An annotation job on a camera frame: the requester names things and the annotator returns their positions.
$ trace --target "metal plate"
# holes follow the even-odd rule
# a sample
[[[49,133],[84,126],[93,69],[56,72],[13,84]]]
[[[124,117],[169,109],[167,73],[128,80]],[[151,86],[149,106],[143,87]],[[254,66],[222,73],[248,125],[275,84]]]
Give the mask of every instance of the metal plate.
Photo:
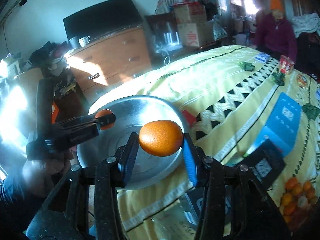
[[[132,132],[139,134],[143,125],[157,120],[172,120],[180,125],[182,132],[188,132],[188,124],[182,113],[171,103],[150,96],[120,98],[100,108],[110,109],[116,115],[116,123],[109,130],[101,130],[99,136],[77,146],[82,167],[97,165],[116,149],[127,143]],[[156,157],[146,153],[140,146],[133,173],[127,187],[133,190],[150,186],[169,175],[182,161],[181,148],[168,157]]]

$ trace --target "human hand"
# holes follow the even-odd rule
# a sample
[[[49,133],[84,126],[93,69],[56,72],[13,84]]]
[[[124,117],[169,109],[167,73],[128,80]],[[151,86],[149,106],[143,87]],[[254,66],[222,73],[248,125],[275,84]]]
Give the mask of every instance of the human hand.
[[[29,192],[37,197],[47,197],[54,188],[51,175],[64,175],[70,169],[73,155],[70,150],[58,155],[57,159],[26,161],[22,176]]]

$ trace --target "sunlight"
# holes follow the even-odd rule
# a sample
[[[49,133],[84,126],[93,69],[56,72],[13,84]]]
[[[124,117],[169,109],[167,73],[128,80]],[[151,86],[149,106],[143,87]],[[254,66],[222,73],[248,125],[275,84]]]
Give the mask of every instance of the sunlight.
[[[92,82],[101,84],[104,86],[108,85],[103,75],[103,70],[101,69],[99,64],[96,64],[90,61],[84,62],[83,59],[75,56],[70,56],[68,53],[65,54],[65,57],[67,59],[67,63],[69,64],[69,66],[74,69],[74,71],[72,72],[76,80],[83,80],[83,81],[85,80],[85,82],[82,82],[82,83],[87,84],[88,85],[87,88],[92,86]],[[93,76],[97,73],[99,73],[100,75],[99,77],[91,80],[88,79],[90,76]]]
[[[3,140],[10,140],[19,148],[23,149],[26,143],[25,137],[15,127],[18,112],[26,110],[27,100],[21,87],[16,86],[10,92],[4,108],[0,113],[0,134]]]
[[[120,81],[123,83],[131,81],[133,79],[133,77],[129,77],[128,75],[125,75],[123,73],[119,73],[119,77],[120,77]]]
[[[244,7],[248,14],[256,14],[259,11],[254,5],[253,0],[244,0]]]
[[[8,77],[8,70],[7,70],[7,63],[1,59],[0,62],[0,76],[2,77]]]
[[[7,176],[0,170],[0,179],[4,181]]]

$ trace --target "tangerine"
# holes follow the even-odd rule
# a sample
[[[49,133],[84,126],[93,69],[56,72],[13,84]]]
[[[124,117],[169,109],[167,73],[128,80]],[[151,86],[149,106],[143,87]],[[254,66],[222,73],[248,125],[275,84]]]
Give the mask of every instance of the tangerine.
[[[286,207],[284,207],[283,214],[289,216],[297,207],[297,203],[291,201]]]
[[[139,133],[139,143],[147,153],[165,157],[174,154],[182,145],[180,126],[170,120],[153,121],[145,124]]]
[[[317,196],[313,196],[313,198],[311,198],[309,200],[309,202],[313,206],[313,205],[315,205],[317,203],[317,200],[318,200]]]
[[[293,196],[298,196],[302,192],[302,185],[301,183],[298,183],[295,185],[292,189],[292,195]]]
[[[312,198],[314,197],[315,193],[316,193],[315,188],[314,188],[314,187],[311,187],[311,188],[308,190],[308,192],[306,193],[307,199],[312,199]]]
[[[102,116],[107,115],[107,114],[113,114],[113,112],[112,112],[111,110],[109,110],[109,109],[102,109],[102,110],[100,110],[99,112],[97,112],[94,117],[95,117],[95,118],[98,118],[98,117],[102,117]],[[100,127],[100,130],[110,129],[110,128],[112,128],[114,125],[115,125],[115,123],[107,124],[107,125],[105,125],[105,126]]]
[[[292,195],[291,195],[291,193],[285,193],[285,194],[282,196],[281,205],[282,205],[282,206],[287,206],[291,201],[292,201]]]
[[[307,180],[305,183],[303,183],[303,191],[307,192],[309,189],[311,189],[312,185],[310,180]]]
[[[298,180],[296,177],[291,177],[290,179],[288,179],[287,183],[285,184],[285,188],[287,190],[292,190],[293,187],[298,184]]]
[[[283,216],[284,221],[289,224],[291,222],[291,217],[290,216]]]

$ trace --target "yellow blanket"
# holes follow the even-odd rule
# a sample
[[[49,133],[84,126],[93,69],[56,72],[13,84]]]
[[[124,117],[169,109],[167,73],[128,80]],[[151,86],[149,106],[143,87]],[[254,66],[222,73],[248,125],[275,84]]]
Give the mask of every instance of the yellow blanket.
[[[278,61],[272,58],[263,64],[255,61],[257,54],[254,49],[234,45],[186,57],[112,90],[93,104],[89,114],[115,99],[136,94],[166,99],[181,111],[188,110],[197,116],[190,131],[195,145],[225,164],[236,153],[246,153],[281,92],[300,105],[310,102],[319,107],[315,97],[319,86],[312,78],[293,71],[286,76],[285,86],[279,87],[270,78]],[[242,70],[238,66],[241,61],[254,64],[255,70]],[[298,86],[298,74],[306,77],[306,88]],[[293,174],[301,182],[310,179],[319,196],[319,144],[319,117],[308,121],[302,113],[295,147],[284,158],[286,167],[269,191],[276,205],[280,205],[284,184]],[[121,219],[130,238],[157,239],[154,224],[148,218],[190,187],[182,163],[172,174],[150,187],[118,194]]]

